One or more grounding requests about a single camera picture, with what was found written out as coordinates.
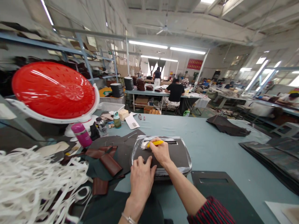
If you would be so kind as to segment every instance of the ceiling fan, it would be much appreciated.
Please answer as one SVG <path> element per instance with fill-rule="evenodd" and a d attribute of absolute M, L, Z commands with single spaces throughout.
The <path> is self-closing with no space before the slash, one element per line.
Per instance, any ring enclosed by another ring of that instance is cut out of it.
<path fill-rule="evenodd" d="M 134 26 L 137 27 L 142 27 L 142 28 L 146 28 L 146 29 L 155 29 L 155 30 L 160 30 L 159 32 L 156 33 L 156 35 L 162 33 L 163 31 L 169 34 L 172 33 L 179 33 L 179 34 L 183 34 L 185 31 L 183 30 L 175 30 L 175 29 L 171 29 L 171 26 L 168 26 L 168 5 L 169 5 L 169 0 L 168 0 L 168 4 L 167 4 L 167 12 L 166 12 L 166 20 L 165 20 L 165 24 L 163 24 L 160 20 L 158 20 L 160 26 L 156 26 L 156 25 L 151 25 L 151 24 L 136 24 Z"/>
<path fill-rule="evenodd" d="M 166 52 L 162 52 L 162 51 L 157 51 L 157 54 L 166 54 Z"/>

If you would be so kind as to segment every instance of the red sleeve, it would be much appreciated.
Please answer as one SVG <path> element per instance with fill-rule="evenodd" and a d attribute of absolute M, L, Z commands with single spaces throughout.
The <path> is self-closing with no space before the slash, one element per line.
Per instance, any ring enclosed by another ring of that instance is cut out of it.
<path fill-rule="evenodd" d="M 206 203 L 198 210 L 195 216 L 188 216 L 190 224 L 233 224 L 234 219 L 223 205 L 213 197 L 208 197 Z"/>

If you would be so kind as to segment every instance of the worker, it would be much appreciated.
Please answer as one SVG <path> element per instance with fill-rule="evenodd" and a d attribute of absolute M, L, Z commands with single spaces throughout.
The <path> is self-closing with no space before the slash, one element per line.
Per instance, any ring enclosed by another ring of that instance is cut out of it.
<path fill-rule="evenodd" d="M 166 98 L 165 102 L 173 107 L 180 105 L 181 96 L 185 95 L 185 87 L 179 84 L 179 79 L 175 79 L 166 89 L 166 93 L 170 93 L 170 96 Z"/>
<path fill-rule="evenodd" d="M 159 86 L 160 81 L 161 81 L 160 67 L 157 67 L 157 70 L 154 72 L 154 85 Z"/>
<path fill-rule="evenodd" d="M 229 84 L 227 84 L 224 88 L 229 89 L 234 87 L 234 81 L 231 81 Z"/>
<path fill-rule="evenodd" d="M 293 106 L 295 108 L 299 108 L 299 93 L 291 93 L 289 95 L 285 95 L 283 97 L 280 97 L 277 101 Z"/>
<path fill-rule="evenodd" d="M 167 171 L 171 182 L 177 191 L 185 210 L 189 223 L 235 223 L 230 213 L 213 197 L 205 198 L 197 188 L 178 170 L 169 156 L 168 144 L 155 146 L 153 142 L 161 141 L 155 138 L 150 142 L 150 148 L 161 166 Z M 131 194 L 126 201 L 125 209 L 119 224 L 138 223 L 145 207 L 145 203 L 151 193 L 154 175 L 157 166 L 150 169 L 152 157 L 150 156 L 144 164 L 140 156 L 133 161 L 131 166 Z"/>

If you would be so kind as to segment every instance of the fluorescent light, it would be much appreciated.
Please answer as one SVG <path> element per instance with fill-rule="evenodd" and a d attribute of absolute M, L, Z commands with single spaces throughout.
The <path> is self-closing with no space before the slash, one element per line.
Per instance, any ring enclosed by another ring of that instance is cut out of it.
<path fill-rule="evenodd" d="M 157 47 L 157 48 L 163 48 L 163 49 L 167 49 L 167 46 L 163 46 L 163 45 L 157 45 L 157 44 L 149 44 L 149 43 L 144 43 L 144 42 L 137 42 L 137 41 L 129 41 L 130 44 L 137 44 L 137 45 L 143 45 L 143 46 L 149 46 L 149 47 Z"/>
<path fill-rule="evenodd" d="M 241 68 L 240 71 L 244 72 L 244 71 L 251 71 L 252 68 Z"/>
<path fill-rule="evenodd" d="M 206 54 L 203 51 L 194 51 L 194 50 L 189 50 L 189 49 L 184 49 L 184 48 L 175 48 L 175 47 L 170 47 L 171 50 L 177 50 L 177 51 L 182 51 L 182 52 L 188 52 L 188 53 L 195 53 L 195 54 Z"/>
<path fill-rule="evenodd" d="M 280 65 L 280 63 L 281 63 L 281 61 L 277 62 L 277 64 L 274 67 L 277 68 Z"/>
<path fill-rule="evenodd" d="M 145 55 L 141 55 L 142 58 L 152 58 L 152 59 L 159 59 L 158 57 L 153 57 L 153 56 L 145 56 Z"/>
<path fill-rule="evenodd" d="M 255 76 L 253 77 L 253 79 L 251 80 L 251 82 L 249 83 L 249 85 L 246 87 L 245 91 L 247 91 L 251 85 L 253 84 L 253 82 L 255 82 L 256 77 L 261 73 L 262 69 L 266 66 L 266 64 L 268 63 L 269 60 L 266 60 L 264 62 L 264 64 L 260 67 L 260 69 L 257 71 L 257 73 L 255 74 Z"/>
<path fill-rule="evenodd" d="M 178 60 L 167 59 L 167 58 L 160 58 L 160 60 L 178 62 Z"/>
<path fill-rule="evenodd" d="M 201 0 L 200 2 L 212 4 L 215 0 Z"/>
<path fill-rule="evenodd" d="M 266 58 L 259 58 L 256 64 L 262 64 L 265 60 Z"/>
<path fill-rule="evenodd" d="M 45 11 L 46 11 L 46 14 L 47 14 L 47 17 L 48 17 L 48 19 L 49 19 L 51 25 L 53 26 L 54 23 L 53 23 L 53 21 L 52 21 L 52 19 L 51 19 L 51 17 L 50 17 L 49 11 L 48 11 L 48 9 L 47 9 L 47 7 L 46 7 L 46 4 L 45 4 L 44 0 L 41 0 L 41 3 L 43 4 L 43 7 L 44 7 L 44 9 L 45 9 Z"/>

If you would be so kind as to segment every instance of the yellow marker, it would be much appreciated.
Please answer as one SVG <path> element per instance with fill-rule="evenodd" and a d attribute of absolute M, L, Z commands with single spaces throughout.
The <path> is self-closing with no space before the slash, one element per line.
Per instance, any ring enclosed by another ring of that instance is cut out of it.
<path fill-rule="evenodd" d="M 155 142 L 153 142 L 153 144 L 154 144 L 155 146 L 157 146 L 157 145 L 161 145 L 163 142 L 164 142 L 164 141 L 155 141 Z"/>

